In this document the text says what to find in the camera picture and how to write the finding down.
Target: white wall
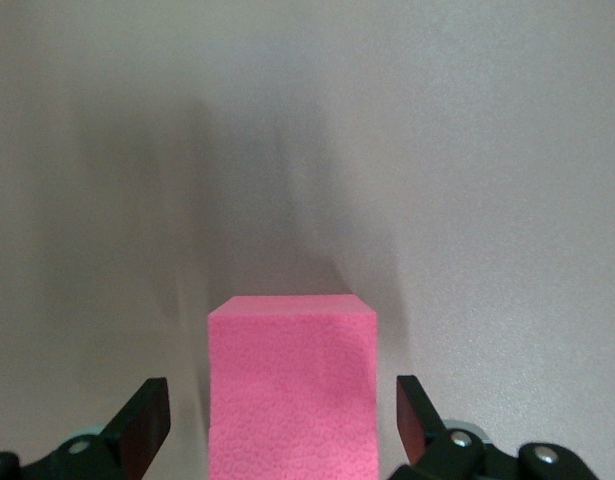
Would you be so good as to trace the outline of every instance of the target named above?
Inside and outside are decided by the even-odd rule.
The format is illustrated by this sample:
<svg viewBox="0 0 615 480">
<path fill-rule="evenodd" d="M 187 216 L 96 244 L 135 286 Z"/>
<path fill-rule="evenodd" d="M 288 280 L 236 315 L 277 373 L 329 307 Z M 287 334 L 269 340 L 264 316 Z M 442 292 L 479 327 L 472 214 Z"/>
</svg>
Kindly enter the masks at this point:
<svg viewBox="0 0 615 480">
<path fill-rule="evenodd" d="M 206 313 L 348 290 L 383 477 L 415 373 L 615 478 L 615 2 L 0 2 L 0 449 L 166 374 L 199 478 Z"/>
</svg>

